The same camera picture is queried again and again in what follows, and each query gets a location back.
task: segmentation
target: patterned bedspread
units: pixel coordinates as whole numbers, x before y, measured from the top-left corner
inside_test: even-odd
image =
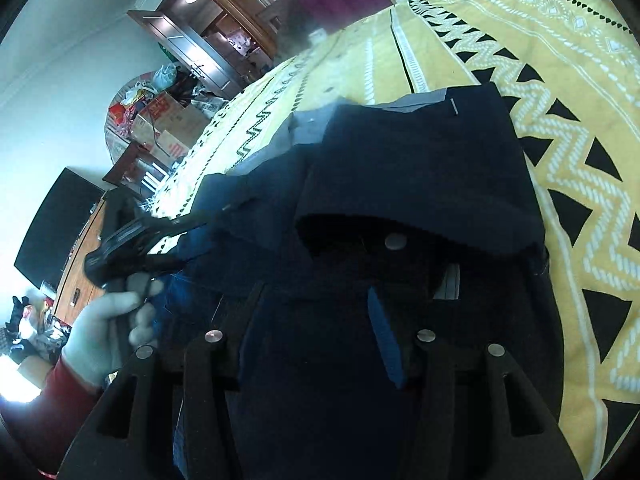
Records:
[[[610,0],[414,0],[330,36],[214,117],[153,212],[265,146],[295,110],[492,80],[546,225],[564,331],[560,427],[585,478],[640,409],[640,48]],[[167,251],[176,239],[163,240]]]

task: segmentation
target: silver rivet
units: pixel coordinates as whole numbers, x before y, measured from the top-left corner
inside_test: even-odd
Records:
[[[431,343],[435,341],[436,335],[432,330],[423,328],[422,330],[418,330],[418,339],[423,343]]]
[[[498,343],[491,343],[487,351],[494,357],[502,357],[504,355],[504,346],[498,345]]]
[[[406,235],[402,233],[391,233],[385,238],[385,247],[390,251],[399,251],[406,247]]]
[[[136,357],[138,359],[146,359],[148,357],[151,357],[153,352],[154,352],[153,347],[149,345],[141,346],[136,350]]]
[[[220,330],[209,330],[204,335],[204,339],[207,343],[217,343],[222,339],[222,332]]]

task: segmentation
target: drawer handle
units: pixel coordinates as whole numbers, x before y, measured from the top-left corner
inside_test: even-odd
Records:
[[[74,296],[71,299],[71,306],[76,306],[76,303],[78,302],[78,298],[80,297],[80,289],[76,288],[75,292],[74,292]]]

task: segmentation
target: white glove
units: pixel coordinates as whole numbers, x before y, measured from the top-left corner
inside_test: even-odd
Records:
[[[115,318],[129,316],[129,343],[134,348],[148,344],[154,336],[151,323],[156,310],[150,303],[142,307],[140,290],[146,285],[148,275],[129,276],[129,292],[112,292],[93,300],[76,319],[69,341],[62,349],[65,365],[81,380],[100,388],[108,374],[122,368],[124,359],[118,349]],[[162,282],[152,281],[149,296],[162,292]]]

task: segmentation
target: black tv screen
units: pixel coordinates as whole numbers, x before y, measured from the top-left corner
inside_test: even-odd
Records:
[[[54,289],[58,286],[69,252],[103,193],[69,168],[60,174],[33,218],[14,263],[36,288],[42,282]]]

